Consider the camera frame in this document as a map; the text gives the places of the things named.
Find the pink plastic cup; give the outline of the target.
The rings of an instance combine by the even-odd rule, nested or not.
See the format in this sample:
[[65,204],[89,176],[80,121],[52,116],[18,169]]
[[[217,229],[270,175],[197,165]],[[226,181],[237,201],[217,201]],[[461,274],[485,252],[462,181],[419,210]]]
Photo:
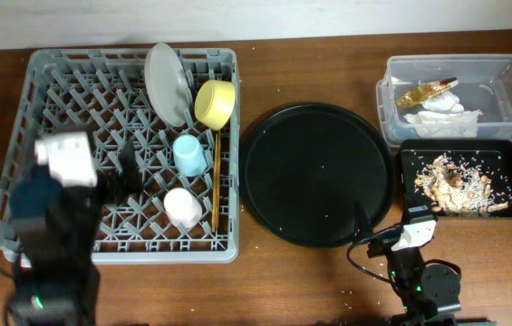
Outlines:
[[171,189],[163,201],[169,221],[174,226],[191,228],[203,215],[203,208],[191,192],[182,187]]

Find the blue plastic cup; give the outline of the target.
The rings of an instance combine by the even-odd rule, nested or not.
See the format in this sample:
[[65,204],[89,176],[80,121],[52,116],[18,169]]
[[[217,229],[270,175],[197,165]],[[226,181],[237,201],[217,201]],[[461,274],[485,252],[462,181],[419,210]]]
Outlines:
[[174,163],[179,173],[186,177],[202,174],[208,167],[199,140],[189,134],[178,136],[173,143]]

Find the food scraps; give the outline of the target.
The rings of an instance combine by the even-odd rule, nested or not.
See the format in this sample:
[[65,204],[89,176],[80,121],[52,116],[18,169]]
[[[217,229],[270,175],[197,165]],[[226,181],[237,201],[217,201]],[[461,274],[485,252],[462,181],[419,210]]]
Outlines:
[[415,174],[414,193],[427,199],[434,214],[487,217],[512,208],[512,191],[497,190],[493,171],[483,172],[476,159],[455,161],[448,153],[434,158]]

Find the white round plate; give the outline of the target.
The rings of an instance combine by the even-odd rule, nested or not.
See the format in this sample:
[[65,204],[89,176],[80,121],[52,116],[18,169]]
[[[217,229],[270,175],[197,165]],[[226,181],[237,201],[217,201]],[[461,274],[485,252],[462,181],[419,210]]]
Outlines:
[[152,109],[174,127],[186,123],[185,111],[192,103],[187,76],[176,52],[165,43],[154,45],[144,65],[145,87]]

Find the yellow bowl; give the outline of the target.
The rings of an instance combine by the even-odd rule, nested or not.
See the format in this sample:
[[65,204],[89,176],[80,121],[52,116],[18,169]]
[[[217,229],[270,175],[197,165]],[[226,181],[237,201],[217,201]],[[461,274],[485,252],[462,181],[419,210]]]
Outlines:
[[206,81],[195,100],[195,117],[210,129],[220,130],[229,121],[235,103],[236,88],[231,81]]

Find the brown Nescafe Gold wrapper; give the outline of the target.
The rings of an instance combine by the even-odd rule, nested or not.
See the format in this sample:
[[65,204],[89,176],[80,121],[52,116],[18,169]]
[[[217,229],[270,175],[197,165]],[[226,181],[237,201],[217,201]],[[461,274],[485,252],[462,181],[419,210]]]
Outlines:
[[432,81],[417,88],[407,91],[398,100],[395,105],[401,109],[408,109],[418,104],[441,95],[443,92],[449,91],[457,86],[459,81],[457,78],[452,77],[441,81]]

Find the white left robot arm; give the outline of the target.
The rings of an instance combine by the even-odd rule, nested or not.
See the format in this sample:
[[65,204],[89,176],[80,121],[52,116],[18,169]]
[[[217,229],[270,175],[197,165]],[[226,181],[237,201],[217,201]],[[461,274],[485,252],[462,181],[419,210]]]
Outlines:
[[101,275],[92,262],[103,206],[142,190],[134,146],[119,154],[121,171],[99,173],[94,187],[64,187],[34,163],[9,200],[10,224],[30,268],[13,267],[6,312],[17,325],[93,325]]

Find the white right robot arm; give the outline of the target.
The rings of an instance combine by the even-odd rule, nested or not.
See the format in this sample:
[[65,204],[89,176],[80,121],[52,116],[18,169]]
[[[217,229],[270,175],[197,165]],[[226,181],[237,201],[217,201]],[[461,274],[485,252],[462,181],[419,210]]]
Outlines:
[[[434,237],[438,218],[426,206],[404,211],[402,220],[375,232],[361,205],[355,206],[356,235],[347,249],[348,262],[372,279],[387,283],[401,299],[404,313],[391,317],[390,325],[491,325],[487,319],[459,320],[462,271],[456,264],[424,260],[420,249]],[[370,258],[384,257],[387,272],[380,275],[360,266],[353,249],[366,245]]]

